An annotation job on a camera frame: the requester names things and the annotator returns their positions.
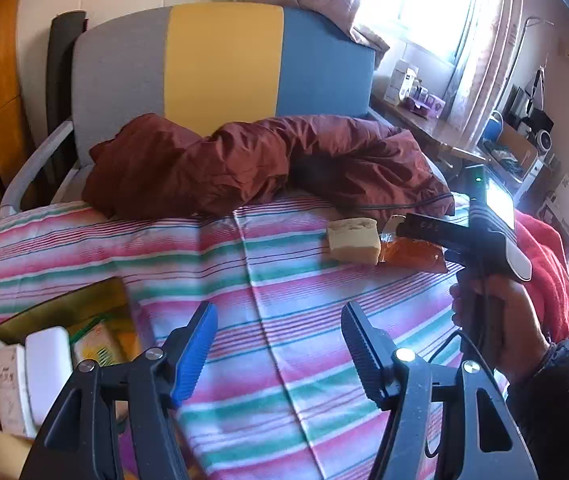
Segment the right hand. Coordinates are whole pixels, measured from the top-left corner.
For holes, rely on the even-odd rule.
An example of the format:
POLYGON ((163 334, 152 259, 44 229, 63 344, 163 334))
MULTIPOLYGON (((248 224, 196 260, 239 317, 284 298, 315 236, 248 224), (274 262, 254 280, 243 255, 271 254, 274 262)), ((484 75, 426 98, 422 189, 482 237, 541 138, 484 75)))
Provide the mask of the right hand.
POLYGON ((550 344, 543 336, 531 297, 522 284, 501 275, 484 282, 489 296, 501 299, 503 343, 496 367, 509 383, 523 382, 542 363, 550 344))

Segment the right forearm dark sleeve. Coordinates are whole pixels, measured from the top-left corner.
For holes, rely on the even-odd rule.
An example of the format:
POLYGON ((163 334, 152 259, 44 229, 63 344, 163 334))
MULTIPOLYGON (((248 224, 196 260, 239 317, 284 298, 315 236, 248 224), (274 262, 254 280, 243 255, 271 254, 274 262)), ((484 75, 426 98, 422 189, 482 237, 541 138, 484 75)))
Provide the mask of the right forearm dark sleeve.
POLYGON ((549 348, 507 405, 540 479, 569 479, 569 339, 549 348))

